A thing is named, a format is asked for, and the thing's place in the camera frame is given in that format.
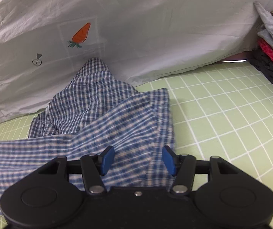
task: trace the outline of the white bedsheet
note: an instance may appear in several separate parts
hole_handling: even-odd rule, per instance
[[[251,50],[254,1],[0,0],[0,122],[45,107],[90,57],[136,86]]]

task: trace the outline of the light green grid mat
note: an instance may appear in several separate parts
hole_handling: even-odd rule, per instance
[[[273,85],[261,72],[247,62],[221,63],[137,90],[160,88],[169,90],[177,153],[219,155],[273,190]],[[0,124],[0,140],[26,138],[33,116]],[[197,175],[193,189],[206,178]]]

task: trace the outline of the plaid shirt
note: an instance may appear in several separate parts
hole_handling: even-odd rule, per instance
[[[29,137],[0,142],[0,197],[58,155],[77,160],[108,145],[114,146],[115,159],[102,177],[107,188],[173,181],[161,157],[164,145],[174,146],[167,90],[138,93],[115,80],[99,59],[90,59],[33,120]],[[70,182],[83,189],[81,175],[71,175]]]

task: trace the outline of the orange carrot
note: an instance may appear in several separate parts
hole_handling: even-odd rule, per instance
[[[75,45],[77,46],[77,48],[81,47],[79,44],[87,39],[90,25],[91,23],[88,22],[77,33],[75,33],[75,35],[72,38],[72,41],[68,41],[69,43],[71,43],[69,47],[74,47]]]

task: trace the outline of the printed symbol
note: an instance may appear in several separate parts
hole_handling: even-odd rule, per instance
[[[75,33],[75,35],[72,38],[72,41],[70,40],[68,41],[68,43],[70,43],[68,47],[74,47],[76,45],[77,48],[81,48],[82,46],[79,44],[87,39],[90,25],[91,23],[88,22],[77,33]]]
[[[40,59],[41,56],[42,56],[42,54],[37,53],[37,59],[34,59],[34,60],[33,60],[33,64],[34,64],[35,66],[40,66],[40,65],[42,64],[42,61],[41,61],[41,59]]]

